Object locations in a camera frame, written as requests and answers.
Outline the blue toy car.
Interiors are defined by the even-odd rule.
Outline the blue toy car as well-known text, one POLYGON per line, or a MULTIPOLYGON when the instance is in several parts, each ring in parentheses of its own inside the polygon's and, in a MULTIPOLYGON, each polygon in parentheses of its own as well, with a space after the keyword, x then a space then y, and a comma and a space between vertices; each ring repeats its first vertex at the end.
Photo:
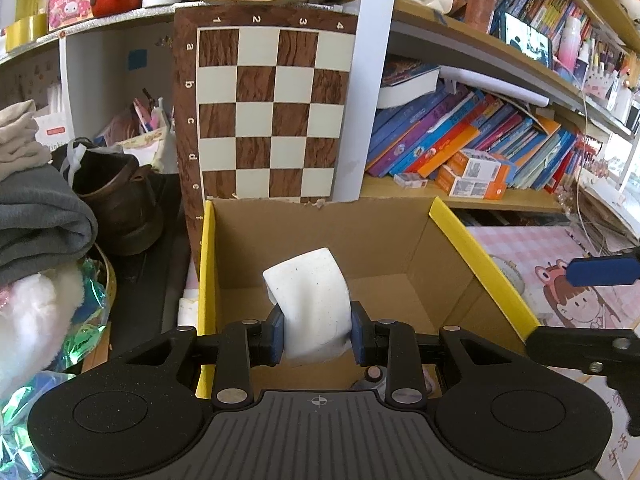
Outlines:
MULTIPOLYGON (((436 385, 427 370, 423 370, 426 385, 426 392, 431 394, 435 391, 436 385)), ((356 380, 350 387, 352 390, 373 390, 383 399, 386 395, 387 368, 384 366, 369 366, 364 369, 363 376, 356 380)))

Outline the white foam block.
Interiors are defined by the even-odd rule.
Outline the white foam block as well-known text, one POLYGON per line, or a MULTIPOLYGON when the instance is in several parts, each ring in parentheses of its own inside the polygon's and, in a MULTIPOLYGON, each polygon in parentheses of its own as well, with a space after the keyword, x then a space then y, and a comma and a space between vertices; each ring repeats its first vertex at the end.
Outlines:
POLYGON ((352 348, 352 306, 329 248, 262 272, 268 297, 284 316, 284 355, 295 366, 329 362, 352 348))

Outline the stack of papers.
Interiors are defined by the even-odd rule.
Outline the stack of papers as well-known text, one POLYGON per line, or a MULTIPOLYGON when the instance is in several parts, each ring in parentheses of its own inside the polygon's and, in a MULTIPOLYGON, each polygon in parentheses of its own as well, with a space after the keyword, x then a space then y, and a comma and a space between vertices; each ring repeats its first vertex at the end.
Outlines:
POLYGON ((639 247, 639 207, 605 177, 579 168, 575 184, 577 221, 594 256, 612 256, 639 247))

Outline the yellow cardboard box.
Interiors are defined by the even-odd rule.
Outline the yellow cardboard box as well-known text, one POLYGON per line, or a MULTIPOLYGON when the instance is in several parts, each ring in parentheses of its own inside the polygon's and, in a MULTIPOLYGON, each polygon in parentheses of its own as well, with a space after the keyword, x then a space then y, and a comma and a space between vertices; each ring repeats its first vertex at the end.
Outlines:
POLYGON ((323 206, 277 200, 214 200, 205 207, 198 333, 265 318, 262 274, 322 247, 370 318, 434 334, 457 325, 522 353, 539 322, 480 243, 446 204, 366 198, 323 206))

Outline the pink cartoon desk mat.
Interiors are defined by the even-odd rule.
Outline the pink cartoon desk mat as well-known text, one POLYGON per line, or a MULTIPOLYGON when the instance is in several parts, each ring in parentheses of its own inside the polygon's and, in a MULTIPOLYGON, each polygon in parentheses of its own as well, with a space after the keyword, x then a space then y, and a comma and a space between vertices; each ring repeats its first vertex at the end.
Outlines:
MULTIPOLYGON (((589 243, 569 226, 471 226, 540 324, 568 328, 639 330, 639 286, 576 287, 566 266, 588 255, 589 243)), ((639 477, 639 440, 627 432, 629 415, 617 391, 600 376, 559 372, 597 393, 612 414, 613 430, 597 466, 605 479, 639 477)))

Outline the lower orange white carton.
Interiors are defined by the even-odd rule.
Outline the lower orange white carton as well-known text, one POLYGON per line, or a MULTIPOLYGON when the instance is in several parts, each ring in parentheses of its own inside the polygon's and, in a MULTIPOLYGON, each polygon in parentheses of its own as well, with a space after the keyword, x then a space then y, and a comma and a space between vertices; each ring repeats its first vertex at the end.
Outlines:
POLYGON ((503 179, 480 181, 459 177, 446 165, 437 171, 435 183, 447 196, 472 200, 501 200, 506 192, 503 179))

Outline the orange white carton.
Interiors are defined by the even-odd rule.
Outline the orange white carton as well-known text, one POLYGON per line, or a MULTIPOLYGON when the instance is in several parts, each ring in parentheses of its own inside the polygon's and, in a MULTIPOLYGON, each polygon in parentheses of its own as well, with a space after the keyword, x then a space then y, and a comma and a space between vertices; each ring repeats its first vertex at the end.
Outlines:
POLYGON ((446 165, 437 171, 435 183, 447 196, 472 200, 501 200, 506 192, 503 179, 480 181, 459 177, 446 165))
POLYGON ((446 166, 457 176, 463 179, 488 182, 508 182, 510 165, 499 156, 462 148, 446 161, 446 166))

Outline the small red white box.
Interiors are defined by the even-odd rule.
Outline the small red white box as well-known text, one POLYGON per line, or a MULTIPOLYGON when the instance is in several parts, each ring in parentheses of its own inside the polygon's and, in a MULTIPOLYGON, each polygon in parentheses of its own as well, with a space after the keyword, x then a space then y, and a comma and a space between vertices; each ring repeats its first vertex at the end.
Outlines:
POLYGON ((393 176, 394 182, 401 188, 426 188, 428 185, 428 179, 422 178, 420 174, 415 172, 401 172, 393 176))

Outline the brown leather shoe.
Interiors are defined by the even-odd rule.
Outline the brown leather shoe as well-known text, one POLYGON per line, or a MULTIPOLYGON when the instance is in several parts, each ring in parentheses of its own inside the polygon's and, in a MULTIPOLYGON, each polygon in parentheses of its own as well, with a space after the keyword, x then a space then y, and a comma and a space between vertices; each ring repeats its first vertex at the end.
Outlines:
POLYGON ((158 240, 164 216, 152 188, 151 166, 142 166, 118 145, 99 146, 86 138, 54 150, 52 165, 92 210, 104 252, 134 256, 158 240))

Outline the upper orange white carton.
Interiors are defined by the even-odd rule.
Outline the upper orange white carton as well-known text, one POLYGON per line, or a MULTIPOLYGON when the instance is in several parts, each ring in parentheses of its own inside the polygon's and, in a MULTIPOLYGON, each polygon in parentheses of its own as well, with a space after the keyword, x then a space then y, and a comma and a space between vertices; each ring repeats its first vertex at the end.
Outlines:
POLYGON ((463 179, 488 182, 508 182, 510 165, 499 156, 462 148, 446 161, 446 166, 457 176, 463 179))

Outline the row of leaning books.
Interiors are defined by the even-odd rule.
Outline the row of leaning books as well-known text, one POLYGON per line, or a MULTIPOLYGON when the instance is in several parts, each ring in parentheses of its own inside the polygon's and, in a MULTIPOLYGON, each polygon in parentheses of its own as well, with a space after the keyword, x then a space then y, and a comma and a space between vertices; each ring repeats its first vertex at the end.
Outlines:
POLYGON ((366 171, 371 177, 415 172, 435 183, 437 171, 462 148, 505 159, 511 169, 506 190, 554 193, 577 170, 596 158, 582 130, 552 116, 459 84, 404 106, 378 110, 366 171))

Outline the white plush toy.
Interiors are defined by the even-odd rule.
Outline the white plush toy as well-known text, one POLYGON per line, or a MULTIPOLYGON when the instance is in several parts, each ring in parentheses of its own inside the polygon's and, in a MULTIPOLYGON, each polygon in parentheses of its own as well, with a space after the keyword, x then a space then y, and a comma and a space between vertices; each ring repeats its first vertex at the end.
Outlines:
POLYGON ((62 264, 2 287, 2 399, 52 363, 84 297, 84 282, 76 263, 62 264))

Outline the grey folded cloth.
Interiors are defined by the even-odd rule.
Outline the grey folded cloth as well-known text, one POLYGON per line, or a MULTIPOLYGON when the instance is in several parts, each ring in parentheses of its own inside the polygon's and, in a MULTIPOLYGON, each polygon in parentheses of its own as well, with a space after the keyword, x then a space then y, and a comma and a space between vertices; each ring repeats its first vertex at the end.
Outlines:
POLYGON ((1 182, 1 284, 83 257, 98 235, 89 206, 51 165, 1 182))

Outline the blue picture tablet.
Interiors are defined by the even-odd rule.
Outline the blue picture tablet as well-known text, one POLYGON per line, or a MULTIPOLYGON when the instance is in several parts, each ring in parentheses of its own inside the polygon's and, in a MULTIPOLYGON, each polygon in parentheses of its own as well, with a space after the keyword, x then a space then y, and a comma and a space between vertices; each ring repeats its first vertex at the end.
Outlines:
POLYGON ((508 46, 537 61, 547 68, 553 64, 552 42, 541 32, 527 25, 510 13, 500 18, 499 37, 508 46))

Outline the brown chessboard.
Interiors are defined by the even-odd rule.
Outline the brown chessboard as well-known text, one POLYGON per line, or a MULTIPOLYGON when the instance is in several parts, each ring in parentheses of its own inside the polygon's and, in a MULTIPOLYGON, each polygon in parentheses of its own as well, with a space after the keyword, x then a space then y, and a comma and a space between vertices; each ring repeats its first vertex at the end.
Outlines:
POLYGON ((176 11, 177 156, 194 259, 206 200, 330 198, 357 23, 329 6, 176 11))

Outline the iridescent green wrapping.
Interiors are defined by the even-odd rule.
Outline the iridescent green wrapping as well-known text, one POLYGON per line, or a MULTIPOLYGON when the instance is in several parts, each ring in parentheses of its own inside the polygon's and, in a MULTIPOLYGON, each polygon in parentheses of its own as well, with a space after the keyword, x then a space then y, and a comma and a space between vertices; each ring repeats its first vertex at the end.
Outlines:
POLYGON ((62 348, 52 363, 23 387, 1 398, 1 477, 37 479, 42 466, 30 442, 27 419, 35 402, 77 374, 73 367, 96 350, 115 299, 115 277, 111 265, 100 259, 76 262, 84 282, 84 302, 76 310, 62 348))

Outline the wooden bookshelf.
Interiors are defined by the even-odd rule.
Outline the wooden bookshelf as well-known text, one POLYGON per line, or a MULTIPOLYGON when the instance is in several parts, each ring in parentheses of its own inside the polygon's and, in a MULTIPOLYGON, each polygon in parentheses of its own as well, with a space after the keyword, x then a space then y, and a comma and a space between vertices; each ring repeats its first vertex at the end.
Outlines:
POLYGON ((3 51, 85 25, 166 8, 172 50, 154 60, 157 32, 120 67, 94 36, 67 55, 44 98, 15 92, 1 107, 1 171, 50 162, 81 136, 173 136, 184 192, 201 200, 328 200, 348 167, 452 196, 498 200, 509 185, 544 190, 576 158, 576 139, 527 114, 541 94, 425 58, 359 65, 355 15, 308 0, 1 0, 3 51))

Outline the beige folded cloth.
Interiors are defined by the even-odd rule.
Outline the beige folded cloth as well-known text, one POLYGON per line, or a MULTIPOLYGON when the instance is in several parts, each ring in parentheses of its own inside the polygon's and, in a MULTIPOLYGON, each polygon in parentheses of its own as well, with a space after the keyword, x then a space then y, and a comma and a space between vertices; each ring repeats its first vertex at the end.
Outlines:
POLYGON ((38 124, 33 100, 17 102, 0 113, 0 180, 47 165, 50 150, 36 139, 38 124))

